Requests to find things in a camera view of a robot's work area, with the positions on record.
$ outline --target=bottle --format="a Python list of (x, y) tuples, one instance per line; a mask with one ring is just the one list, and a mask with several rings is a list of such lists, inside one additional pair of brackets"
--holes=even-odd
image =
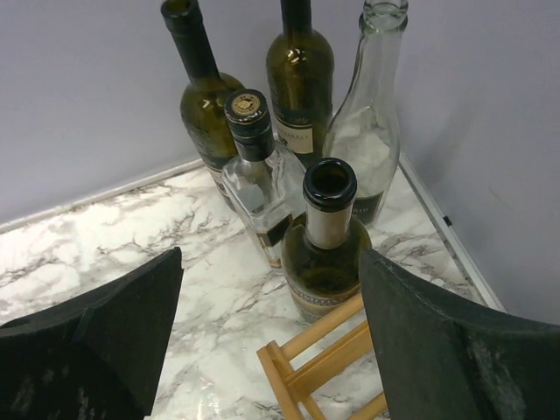
[(237, 154), (237, 149), (223, 107), (228, 96), (243, 85), (218, 71), (197, 0), (167, 0), (161, 6), (161, 14), (190, 80), (180, 103), (183, 124), (231, 207), (221, 183), (221, 169)]
[(273, 271), (282, 273), (284, 232), (305, 210), (305, 168), (274, 141), (263, 94), (239, 90), (227, 99), (225, 112), (239, 155), (224, 166), (223, 184), (255, 246)]
[(325, 156), (346, 160), (358, 179), (353, 213), (375, 222), (395, 176), (400, 134), (393, 85), (407, 0), (366, 0), (352, 83), (326, 135)]
[(333, 116), (333, 50), (312, 28), (311, 0), (282, 0), (282, 20), (266, 58), (275, 125), (307, 168), (321, 158)]
[(350, 165), (334, 157), (319, 160), (305, 174), (307, 211), (284, 234), (282, 265), (306, 321), (316, 321), (360, 290), (360, 254), (371, 241), (352, 216), (356, 188)]

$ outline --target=white label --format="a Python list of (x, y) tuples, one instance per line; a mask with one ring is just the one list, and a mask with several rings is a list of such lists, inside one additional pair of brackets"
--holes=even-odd
[(276, 119), (280, 140), (294, 153), (313, 153), (313, 129), (311, 127), (290, 127)]

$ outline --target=green glass bottle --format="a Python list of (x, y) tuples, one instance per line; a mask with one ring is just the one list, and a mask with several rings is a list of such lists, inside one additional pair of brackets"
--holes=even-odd
[(371, 241), (352, 216), (356, 190), (354, 171), (335, 157), (319, 160), (305, 173), (307, 211), (284, 234), (282, 267), (294, 303), (309, 322), (360, 291), (360, 254)]
[(161, 5), (161, 14), (190, 80), (180, 104), (183, 124), (224, 200), (232, 207), (221, 182), (221, 168), (237, 155), (237, 149), (224, 103), (243, 85), (218, 71), (197, 0), (167, 0)]
[(333, 113), (333, 50), (312, 28), (311, 0), (282, 0), (282, 20), (266, 58), (275, 125), (308, 168), (321, 158)]

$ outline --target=wooden dowel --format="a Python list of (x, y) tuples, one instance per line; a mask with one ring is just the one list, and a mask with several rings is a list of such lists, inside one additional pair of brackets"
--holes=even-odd
[(299, 335), (282, 346), (282, 352), (291, 361), (311, 345), (325, 337), (330, 331), (343, 324), (364, 307), (361, 293), (348, 299), (344, 304), (327, 313)]
[[(274, 362), (278, 367), (280, 375), (282, 377), (286, 377), (290, 374), (293, 374), (294, 368), (291, 366), (291, 364), (286, 360), (285, 356), (282, 354), (282, 349), (280, 348), (280, 346), (275, 341), (272, 341), (268, 345), (268, 347), (272, 357), (274, 358)], [(323, 412), (317, 405), (317, 402), (312, 398), (311, 395), (309, 394), (293, 395), (292, 399), (294, 401), (301, 401), (305, 406), (305, 408), (307, 409), (307, 411), (309, 412), (309, 414), (311, 414), (311, 418), (313, 418), (313, 420), (326, 420), (325, 415), (323, 414)]]
[(267, 347), (262, 347), (256, 354), (259, 356), (262, 367), (264, 368), (264, 373), (269, 378), (270, 386), (274, 391), (278, 403), (282, 407), (286, 419), (304, 420), (304, 415), (299, 409), (298, 404), (292, 401), (288, 389), (284, 386), (284, 382), (274, 366), (274, 362), (270, 358), (269, 349)]
[(360, 411), (353, 413), (348, 420), (373, 420), (386, 409), (385, 393), (381, 392), (376, 398), (364, 405)]
[(310, 394), (372, 349), (368, 322), (364, 321), (284, 381), (288, 388), (297, 391), (296, 395)]

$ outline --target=marble countertop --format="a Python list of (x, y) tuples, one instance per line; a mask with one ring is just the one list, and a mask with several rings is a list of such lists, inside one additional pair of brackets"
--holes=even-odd
[[(405, 269), (482, 302), (400, 171), (369, 233), (374, 248)], [(118, 278), (173, 246), (183, 251), (185, 274), (151, 418), (284, 418), (256, 351), (271, 340), (283, 344), (304, 325), (284, 278), (270, 272), (202, 168), (1, 234), (0, 324)], [(327, 418), (341, 419), (381, 390), (371, 353), (313, 396)]]

